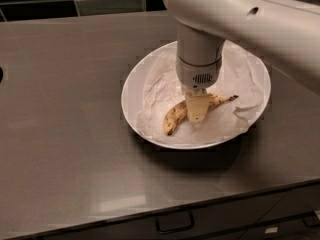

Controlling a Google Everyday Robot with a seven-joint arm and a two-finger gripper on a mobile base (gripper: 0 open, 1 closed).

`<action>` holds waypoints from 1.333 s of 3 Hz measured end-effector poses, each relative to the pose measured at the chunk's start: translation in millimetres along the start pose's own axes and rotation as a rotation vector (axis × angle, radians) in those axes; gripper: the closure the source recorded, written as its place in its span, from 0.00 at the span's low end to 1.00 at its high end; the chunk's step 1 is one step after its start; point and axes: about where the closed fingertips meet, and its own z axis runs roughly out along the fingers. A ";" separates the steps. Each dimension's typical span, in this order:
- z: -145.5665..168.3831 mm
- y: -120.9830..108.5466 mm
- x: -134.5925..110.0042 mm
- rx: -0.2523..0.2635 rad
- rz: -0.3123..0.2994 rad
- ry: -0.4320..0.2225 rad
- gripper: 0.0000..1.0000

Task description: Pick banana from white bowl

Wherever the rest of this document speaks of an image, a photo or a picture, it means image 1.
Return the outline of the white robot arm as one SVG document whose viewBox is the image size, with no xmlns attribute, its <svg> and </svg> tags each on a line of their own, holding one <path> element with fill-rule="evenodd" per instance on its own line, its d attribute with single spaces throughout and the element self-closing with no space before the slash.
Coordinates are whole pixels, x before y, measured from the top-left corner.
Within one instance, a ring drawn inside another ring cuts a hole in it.
<svg viewBox="0 0 320 240">
<path fill-rule="evenodd" d="M 320 6 L 296 0 L 163 0 L 178 21 L 177 73 L 188 119 L 209 107 L 229 40 L 320 93 Z"/>
</svg>

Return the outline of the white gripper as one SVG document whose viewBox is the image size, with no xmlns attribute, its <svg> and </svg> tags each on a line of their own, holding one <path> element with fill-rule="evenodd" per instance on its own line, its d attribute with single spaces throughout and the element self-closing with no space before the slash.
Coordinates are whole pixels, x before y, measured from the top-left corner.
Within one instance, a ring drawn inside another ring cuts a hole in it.
<svg viewBox="0 0 320 240">
<path fill-rule="evenodd" d="M 183 94 L 200 93 L 214 85 L 219 77 L 222 58 L 208 65 L 192 65 L 181 58 L 176 60 L 177 77 L 181 83 Z M 210 103 L 209 94 L 187 95 L 187 117 L 190 122 L 198 123 L 204 120 Z"/>
</svg>

